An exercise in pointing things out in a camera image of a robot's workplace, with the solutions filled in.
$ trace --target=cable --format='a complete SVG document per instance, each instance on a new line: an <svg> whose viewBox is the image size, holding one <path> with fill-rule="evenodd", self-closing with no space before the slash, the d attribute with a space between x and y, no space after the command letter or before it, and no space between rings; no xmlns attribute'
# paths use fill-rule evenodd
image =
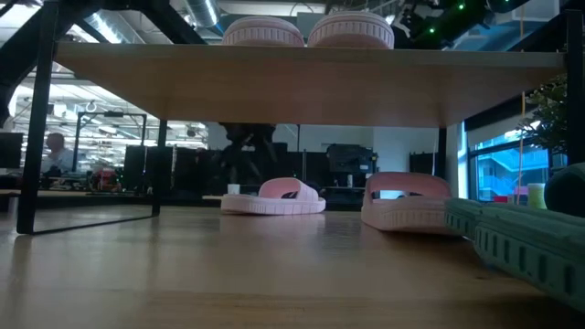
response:
<svg viewBox="0 0 585 329"><path fill-rule="evenodd" d="M2 8L0 8L0 17L2 17L4 14L6 14L8 11L10 11L10 9L12 9L12 7L15 6L17 3L18 3L18 0L8 1L8 3L6 5L4 5Z"/></svg>

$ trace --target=wooden floor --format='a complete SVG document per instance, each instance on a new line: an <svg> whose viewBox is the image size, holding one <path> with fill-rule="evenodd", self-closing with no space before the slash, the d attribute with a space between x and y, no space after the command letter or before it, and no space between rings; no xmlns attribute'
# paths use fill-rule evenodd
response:
<svg viewBox="0 0 585 329"><path fill-rule="evenodd" d="M94 208L103 216L115 207ZM488 270L469 242L389 235L356 213L160 218L29 237L3 219L0 327L583 328Z"/></svg>

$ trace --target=shelf underside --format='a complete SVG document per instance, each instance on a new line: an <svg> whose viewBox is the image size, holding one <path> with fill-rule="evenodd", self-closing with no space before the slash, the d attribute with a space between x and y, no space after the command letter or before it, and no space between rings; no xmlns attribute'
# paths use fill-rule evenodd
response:
<svg viewBox="0 0 585 329"><path fill-rule="evenodd" d="M437 127L563 71L563 54L61 43L56 61L167 120Z"/></svg>

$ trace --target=pink slide sandal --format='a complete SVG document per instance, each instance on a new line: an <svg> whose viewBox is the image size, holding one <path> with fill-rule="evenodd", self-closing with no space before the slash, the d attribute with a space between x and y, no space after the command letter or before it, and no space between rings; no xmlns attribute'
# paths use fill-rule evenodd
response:
<svg viewBox="0 0 585 329"><path fill-rule="evenodd" d="M294 198L282 198L285 195ZM227 194L221 198L221 210L260 215L314 214L325 209L325 200L317 191L296 178L276 178L262 185L258 196Z"/></svg>
<svg viewBox="0 0 585 329"><path fill-rule="evenodd" d="M408 191L421 196L372 199L372 192ZM362 221L386 231L453 235L445 227L449 184L439 177L416 173L376 173L366 182Z"/></svg>

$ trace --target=light wood surface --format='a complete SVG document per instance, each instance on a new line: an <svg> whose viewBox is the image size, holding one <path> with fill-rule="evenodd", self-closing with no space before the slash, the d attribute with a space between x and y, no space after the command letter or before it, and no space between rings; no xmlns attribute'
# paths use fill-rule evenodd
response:
<svg viewBox="0 0 585 329"><path fill-rule="evenodd" d="M437 127L563 70L563 54L61 43L56 61L167 120Z"/></svg>
<svg viewBox="0 0 585 329"><path fill-rule="evenodd" d="M0 324L580 329L585 317L488 270L461 239L383 234L357 213L164 207L154 219L0 236Z"/></svg>

